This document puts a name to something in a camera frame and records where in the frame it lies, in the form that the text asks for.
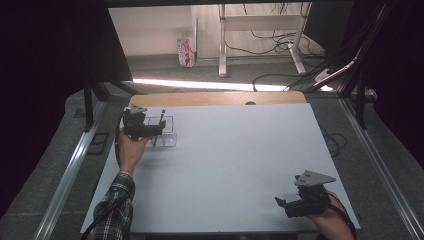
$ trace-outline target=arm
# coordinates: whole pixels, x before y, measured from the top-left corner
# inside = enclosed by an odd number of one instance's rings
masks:
[[[125,134],[120,134],[120,171],[103,200],[94,209],[94,218],[96,219],[112,205],[119,204],[93,229],[93,239],[129,239],[133,210],[132,200],[135,193],[132,175],[148,141],[149,138],[143,138],[141,141],[135,142]]]
[[[337,199],[335,199],[337,198],[337,195],[330,191],[327,192],[330,195],[331,204],[343,211],[343,206]],[[352,232],[350,231],[343,218],[329,208],[327,208],[327,210],[325,210],[325,212],[320,215],[310,215],[307,217],[315,223],[321,234],[324,235],[328,240],[354,239]]]

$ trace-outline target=white board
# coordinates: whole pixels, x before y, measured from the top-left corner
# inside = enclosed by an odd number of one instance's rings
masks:
[[[337,179],[325,187],[359,227],[309,104],[167,107],[166,115],[177,146],[148,148],[138,164],[131,232],[316,230],[306,218],[287,218],[274,199],[299,200],[294,176],[305,170]],[[81,232],[118,170],[112,147]]]

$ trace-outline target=plaid sleeve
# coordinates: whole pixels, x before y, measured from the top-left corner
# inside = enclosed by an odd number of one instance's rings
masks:
[[[94,219],[120,199],[125,198],[124,203],[112,210],[97,224],[93,229],[93,239],[129,239],[134,192],[135,184],[132,177],[128,173],[119,172],[103,200],[94,209]]]

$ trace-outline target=hand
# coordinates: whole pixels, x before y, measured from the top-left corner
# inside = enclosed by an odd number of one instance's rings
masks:
[[[149,140],[150,137],[144,137],[140,141],[133,141],[123,132],[119,134],[121,171],[128,172],[131,176],[133,175],[135,166],[143,156]]]
[[[327,192],[332,195],[329,196],[331,199],[331,204],[337,207],[338,209],[344,211],[343,206],[340,204],[339,201],[337,201],[337,195],[328,190]],[[309,215],[307,217],[315,223],[321,234],[329,240],[354,239],[352,232],[350,231],[349,227],[342,219],[342,217],[329,208],[327,208],[325,212],[320,215]]]

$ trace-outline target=white panel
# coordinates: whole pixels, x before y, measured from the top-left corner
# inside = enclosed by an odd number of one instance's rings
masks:
[[[150,116],[162,108],[149,108]],[[239,233],[316,230],[307,218],[287,218],[274,197],[298,200],[295,175],[333,176],[358,222],[309,104],[168,107],[176,147],[149,148],[135,170],[132,232]],[[118,172],[107,159],[82,231]]]
[[[299,15],[231,16],[225,18],[225,31],[296,30]]]
[[[191,6],[111,8],[125,56],[175,54],[182,32],[193,37]]]

